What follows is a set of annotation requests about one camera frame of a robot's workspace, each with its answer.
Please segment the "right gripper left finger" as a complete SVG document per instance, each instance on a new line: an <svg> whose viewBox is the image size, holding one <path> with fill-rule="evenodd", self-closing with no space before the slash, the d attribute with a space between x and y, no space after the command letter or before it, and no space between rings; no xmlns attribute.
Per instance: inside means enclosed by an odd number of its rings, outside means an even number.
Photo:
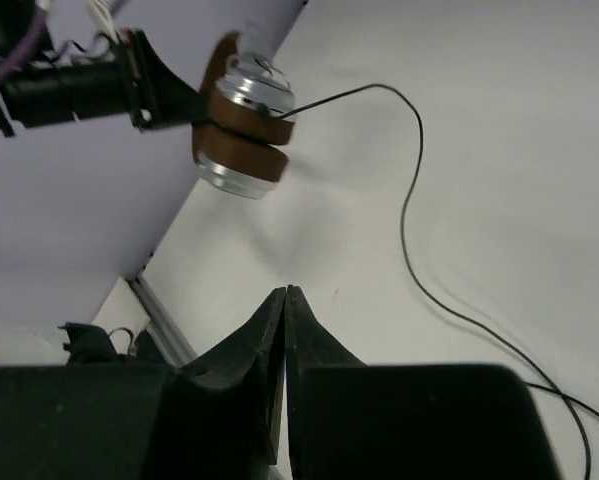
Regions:
<svg viewBox="0 0 599 480"><path fill-rule="evenodd" d="M175 367L0 367L0 479L264 479L278 459L285 292Z"/></svg>

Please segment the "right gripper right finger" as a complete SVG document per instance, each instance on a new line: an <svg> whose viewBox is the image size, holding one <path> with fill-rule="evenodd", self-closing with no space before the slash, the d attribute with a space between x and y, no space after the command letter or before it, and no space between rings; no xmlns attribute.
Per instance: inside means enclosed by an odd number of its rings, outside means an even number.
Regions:
<svg viewBox="0 0 599 480"><path fill-rule="evenodd" d="M288 442L296 479L557 479L535 403L493 364L367 365L284 305Z"/></svg>

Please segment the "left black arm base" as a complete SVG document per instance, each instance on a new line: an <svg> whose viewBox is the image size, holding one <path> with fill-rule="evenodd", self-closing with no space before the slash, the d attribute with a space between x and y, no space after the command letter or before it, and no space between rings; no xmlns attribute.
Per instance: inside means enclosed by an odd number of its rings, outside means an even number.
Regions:
<svg viewBox="0 0 599 480"><path fill-rule="evenodd" d="M101 327L92 324L65 323L59 327L67 335L63 350L68 353L68 367L83 366L140 366L150 365L146 359L119 353L110 335Z"/></svg>

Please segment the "brown silver headphones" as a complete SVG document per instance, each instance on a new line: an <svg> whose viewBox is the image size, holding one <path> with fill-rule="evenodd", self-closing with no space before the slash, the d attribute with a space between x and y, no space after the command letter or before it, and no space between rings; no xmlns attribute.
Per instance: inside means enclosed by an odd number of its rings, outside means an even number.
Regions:
<svg viewBox="0 0 599 480"><path fill-rule="evenodd" d="M288 77L269 53L233 30L216 44L200 93L207 120L192 129L199 177L229 194L263 198L288 166L281 148L291 140L296 105Z"/></svg>

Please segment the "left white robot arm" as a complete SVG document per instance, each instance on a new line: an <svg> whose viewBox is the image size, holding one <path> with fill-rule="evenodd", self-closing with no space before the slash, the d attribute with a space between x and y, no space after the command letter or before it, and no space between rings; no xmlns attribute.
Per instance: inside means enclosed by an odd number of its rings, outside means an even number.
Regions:
<svg viewBox="0 0 599 480"><path fill-rule="evenodd" d="M140 29L116 26L120 1L89 1L95 34L88 46L55 45L52 1L0 1L0 131L129 117L154 131L209 121L208 98L176 76Z"/></svg>

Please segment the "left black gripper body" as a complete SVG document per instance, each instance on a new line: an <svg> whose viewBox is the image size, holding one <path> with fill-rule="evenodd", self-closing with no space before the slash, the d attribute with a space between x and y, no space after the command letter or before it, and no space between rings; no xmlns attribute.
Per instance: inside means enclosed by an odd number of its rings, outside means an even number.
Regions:
<svg viewBox="0 0 599 480"><path fill-rule="evenodd" d="M10 117L26 128L126 114L138 129L153 126L134 45L121 42L110 60L29 67L0 86Z"/></svg>

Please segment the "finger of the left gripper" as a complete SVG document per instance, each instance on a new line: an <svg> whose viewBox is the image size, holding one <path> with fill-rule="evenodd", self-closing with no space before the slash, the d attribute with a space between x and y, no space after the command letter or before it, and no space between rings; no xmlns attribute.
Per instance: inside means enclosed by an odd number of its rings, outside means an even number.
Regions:
<svg viewBox="0 0 599 480"><path fill-rule="evenodd" d="M208 100L173 73L158 57L145 33L132 31L139 109L138 128L171 128L208 122Z"/></svg>

